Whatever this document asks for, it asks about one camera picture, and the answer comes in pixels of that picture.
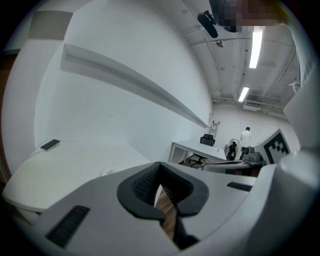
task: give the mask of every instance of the chair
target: chair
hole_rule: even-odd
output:
[[[211,146],[213,147],[214,144],[215,144],[215,140],[214,140],[214,137],[212,135],[209,135],[209,134],[205,134],[203,137],[200,138],[200,143],[201,144],[205,144],[205,145],[208,145],[208,146]],[[201,156],[201,155],[198,155],[198,154],[193,154],[194,156],[198,157],[199,160],[193,160],[193,159],[190,159],[189,160],[189,163],[192,161],[194,162],[191,167],[193,167],[194,165],[202,165],[202,164],[205,164],[205,157]]]

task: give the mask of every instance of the black phone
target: black phone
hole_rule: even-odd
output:
[[[41,146],[41,148],[45,151],[49,151],[50,149],[52,149],[53,147],[55,147],[56,145],[58,145],[60,142],[60,140],[57,139],[53,139],[51,141],[49,141],[48,143],[44,144]]]

